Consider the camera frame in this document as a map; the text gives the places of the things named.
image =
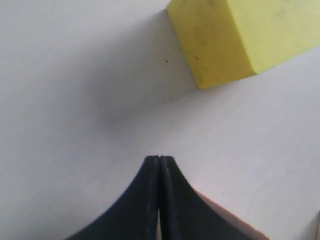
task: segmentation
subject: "sponge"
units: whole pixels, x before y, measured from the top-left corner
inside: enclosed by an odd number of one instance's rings
[[[320,44],[320,0],[172,0],[167,12],[200,89]]]

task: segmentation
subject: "sponge edge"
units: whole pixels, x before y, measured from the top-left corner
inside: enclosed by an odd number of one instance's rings
[[[200,89],[255,74],[225,0],[172,0],[167,12]]]
[[[200,89],[261,73],[320,43],[319,0],[171,0]]]

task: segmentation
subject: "white background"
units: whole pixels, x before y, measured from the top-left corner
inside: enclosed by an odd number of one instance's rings
[[[198,91],[167,3],[0,0],[1,240],[76,232],[149,154],[272,239],[315,239],[320,48]]]

